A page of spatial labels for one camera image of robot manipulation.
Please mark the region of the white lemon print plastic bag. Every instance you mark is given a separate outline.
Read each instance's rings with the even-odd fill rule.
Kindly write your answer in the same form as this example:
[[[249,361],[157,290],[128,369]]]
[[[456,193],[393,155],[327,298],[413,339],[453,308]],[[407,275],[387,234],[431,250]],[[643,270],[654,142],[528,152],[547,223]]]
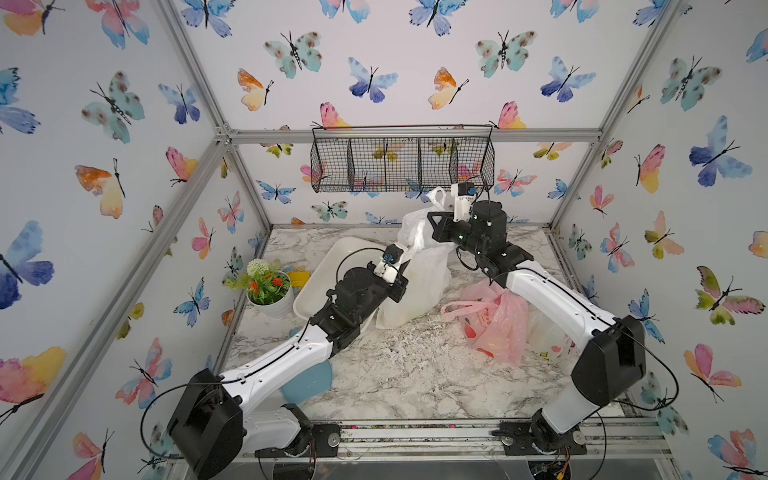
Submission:
[[[397,243],[412,253],[404,277],[409,281],[403,298],[395,303],[385,301],[375,314],[378,329],[397,329],[429,313],[443,298],[451,281],[447,266],[452,247],[432,239],[434,228],[428,213],[448,213],[448,194],[437,187],[427,193],[430,206],[406,214],[397,236]]]

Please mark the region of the pink apple print plastic bag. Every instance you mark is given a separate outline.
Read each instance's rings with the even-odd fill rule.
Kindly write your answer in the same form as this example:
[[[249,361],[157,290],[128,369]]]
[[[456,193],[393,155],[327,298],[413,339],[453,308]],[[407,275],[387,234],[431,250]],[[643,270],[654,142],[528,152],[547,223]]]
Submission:
[[[460,298],[442,306],[445,320],[458,320],[468,345],[485,355],[518,367],[526,351],[528,302],[496,283],[480,281],[465,287]]]

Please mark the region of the white cartoon print plastic bag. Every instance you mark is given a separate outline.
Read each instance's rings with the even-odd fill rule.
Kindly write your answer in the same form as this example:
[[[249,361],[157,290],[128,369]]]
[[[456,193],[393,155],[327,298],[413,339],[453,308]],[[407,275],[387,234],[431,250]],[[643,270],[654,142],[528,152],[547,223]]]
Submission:
[[[527,350],[548,361],[569,355],[575,344],[565,331],[539,310],[529,316]]]

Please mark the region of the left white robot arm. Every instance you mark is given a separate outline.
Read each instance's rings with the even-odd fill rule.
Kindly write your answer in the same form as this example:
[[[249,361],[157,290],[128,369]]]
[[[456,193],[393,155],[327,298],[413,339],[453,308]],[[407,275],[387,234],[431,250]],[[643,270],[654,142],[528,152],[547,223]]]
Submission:
[[[209,369],[186,384],[167,431],[198,479],[211,479],[244,452],[301,457],[314,445],[314,426],[294,404],[258,406],[298,375],[348,347],[387,299],[399,302],[403,266],[368,264],[347,271],[327,291],[301,332],[258,359],[216,375]]]

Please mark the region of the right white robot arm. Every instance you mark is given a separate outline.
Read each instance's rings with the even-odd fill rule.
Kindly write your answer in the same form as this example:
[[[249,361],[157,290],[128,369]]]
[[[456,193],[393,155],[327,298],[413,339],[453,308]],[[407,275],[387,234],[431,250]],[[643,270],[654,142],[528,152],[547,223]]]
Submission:
[[[645,334],[631,316],[618,318],[552,277],[532,254],[507,239],[507,215],[483,200],[461,217],[427,215],[432,239],[453,243],[474,257],[491,281],[549,317],[580,351],[571,380],[531,418],[531,432],[553,443],[616,400],[646,375]]]

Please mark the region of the white rectangular fruit tray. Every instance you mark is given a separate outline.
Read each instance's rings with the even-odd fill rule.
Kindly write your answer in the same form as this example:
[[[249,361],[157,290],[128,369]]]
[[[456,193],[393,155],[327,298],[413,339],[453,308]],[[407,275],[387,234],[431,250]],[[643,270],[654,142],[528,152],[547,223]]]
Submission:
[[[297,294],[293,313],[301,320],[308,320],[325,304],[326,292],[333,289],[349,269],[366,267],[369,262],[376,264],[383,250],[384,246],[381,244],[356,237],[338,239]]]

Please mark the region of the small yellow object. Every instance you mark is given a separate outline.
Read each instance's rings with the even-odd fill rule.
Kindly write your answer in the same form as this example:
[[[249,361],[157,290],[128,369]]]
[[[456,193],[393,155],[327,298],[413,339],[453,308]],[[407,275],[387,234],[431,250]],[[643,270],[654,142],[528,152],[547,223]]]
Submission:
[[[307,271],[292,271],[288,273],[291,285],[296,289],[303,289],[311,278]]]

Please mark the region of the blue paddle shaped board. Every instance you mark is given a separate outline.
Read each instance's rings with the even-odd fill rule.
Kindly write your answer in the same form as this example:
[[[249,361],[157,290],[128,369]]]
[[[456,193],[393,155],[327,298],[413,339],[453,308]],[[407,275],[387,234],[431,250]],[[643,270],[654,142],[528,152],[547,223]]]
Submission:
[[[329,391],[333,378],[331,363],[324,361],[287,382],[280,388],[280,392],[287,403],[301,404]]]

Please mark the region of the potted plant white pot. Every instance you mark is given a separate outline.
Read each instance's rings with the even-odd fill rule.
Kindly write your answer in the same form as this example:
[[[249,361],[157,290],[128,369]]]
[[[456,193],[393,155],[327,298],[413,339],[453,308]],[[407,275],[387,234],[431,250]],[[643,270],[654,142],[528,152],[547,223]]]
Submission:
[[[293,284],[279,260],[253,259],[238,273],[227,273],[223,284],[243,291],[247,300],[268,317],[279,319],[292,311]]]

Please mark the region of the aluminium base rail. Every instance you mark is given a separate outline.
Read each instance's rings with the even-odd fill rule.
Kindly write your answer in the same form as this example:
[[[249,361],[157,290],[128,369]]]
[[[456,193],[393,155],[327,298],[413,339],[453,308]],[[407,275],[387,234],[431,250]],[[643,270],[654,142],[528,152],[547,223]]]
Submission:
[[[649,418],[592,417],[561,447],[535,447],[523,419],[319,421],[287,449],[244,446],[237,462],[313,453],[332,461],[670,459],[671,449]]]

